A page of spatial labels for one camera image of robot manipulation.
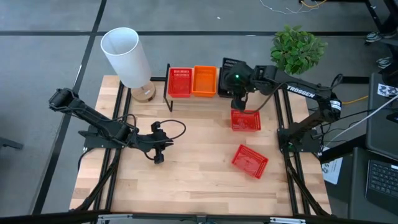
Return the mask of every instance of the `floor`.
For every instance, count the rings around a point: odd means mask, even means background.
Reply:
[[[385,5],[371,2],[383,21],[388,16]],[[263,3],[284,12],[288,12],[285,7],[293,11],[300,7],[294,0]],[[73,86],[90,43],[88,35],[71,35],[68,31],[92,31],[100,4],[101,0],[0,0],[0,136],[24,144],[22,151],[0,150],[0,217],[32,211],[62,120],[60,113],[48,109],[47,101],[56,88]],[[354,2],[326,2],[308,13],[285,15],[272,12],[258,0],[108,0],[98,31],[131,27],[138,31],[272,32],[283,29],[284,24],[303,25],[303,30],[312,32],[376,29],[365,4]],[[5,32],[16,30],[43,33],[22,32],[21,36]],[[90,106],[95,105],[103,75],[114,74],[100,49],[101,38],[95,37],[86,70],[80,72],[84,76],[79,95]],[[381,44],[365,47],[363,36],[322,39],[329,46],[319,65],[302,75],[304,80],[329,85],[338,73],[368,77],[379,70],[374,62],[389,55]],[[250,66],[272,64],[272,36],[143,35],[141,40],[154,77],[165,75],[167,63],[179,67],[220,66],[222,58],[229,57],[245,60]],[[368,86],[340,85],[335,91],[342,101],[349,101],[367,95]],[[308,101],[308,107],[316,107],[315,102]],[[347,105],[342,116],[367,108],[366,100]],[[332,128],[346,128],[363,116],[339,121]],[[68,210],[84,140],[77,131],[87,126],[75,119],[70,122],[43,213]],[[363,133],[364,125],[360,125],[341,139]],[[344,169],[349,169],[349,159],[344,159]],[[332,211],[339,217],[346,216],[347,197],[339,194],[346,182],[327,184]]]

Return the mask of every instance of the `paper sheet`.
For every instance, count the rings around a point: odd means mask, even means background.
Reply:
[[[377,93],[378,95],[381,96],[390,96],[390,95],[396,95],[398,94],[398,88],[392,87],[392,86],[387,86],[379,83],[379,86],[377,88]]]
[[[323,148],[323,151],[326,151],[328,149],[329,147],[325,147]],[[337,184],[342,162],[343,158],[338,158],[334,161],[322,164],[323,180],[332,184]]]

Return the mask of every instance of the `overturned red basket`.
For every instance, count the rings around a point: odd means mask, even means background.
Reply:
[[[231,126],[234,131],[259,131],[261,130],[260,113],[244,114],[239,110],[231,110]]]
[[[239,146],[232,160],[232,164],[257,179],[261,178],[267,163],[268,158],[243,145]]]

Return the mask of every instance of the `green plant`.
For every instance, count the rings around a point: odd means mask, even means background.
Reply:
[[[321,42],[313,34],[299,31],[301,26],[290,28],[285,25],[283,32],[277,32],[271,48],[271,60],[276,67],[289,75],[302,74],[318,62],[328,43]]]

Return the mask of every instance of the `wooden table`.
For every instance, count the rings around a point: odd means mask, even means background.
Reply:
[[[104,76],[95,108],[108,117],[113,113],[118,86],[117,76]],[[164,82],[155,82],[155,86],[156,96],[149,103],[131,101],[129,113],[138,117],[140,133],[150,133],[154,121],[165,119],[184,122],[187,132],[164,151],[165,162],[159,165],[146,159],[137,149],[123,149],[112,212],[292,215],[284,159],[277,142],[274,99],[261,110],[261,131],[234,132],[231,129],[231,99],[218,95],[191,100],[174,98],[171,113],[163,99]],[[126,95],[124,89],[120,112]],[[299,122],[308,116],[305,98],[296,94],[289,96],[294,121]],[[247,109],[257,108],[265,97],[260,93],[249,94]],[[168,137],[176,136],[182,130],[177,123],[165,123],[162,128]],[[260,180],[231,164],[240,144],[269,158]],[[300,155],[306,186],[323,209],[330,212],[319,161],[310,153]],[[95,149],[83,158],[70,208],[79,206],[93,190],[103,156],[104,149]],[[295,188],[298,208],[303,213],[300,191],[297,186]],[[101,208],[104,208],[107,192],[105,186]]]

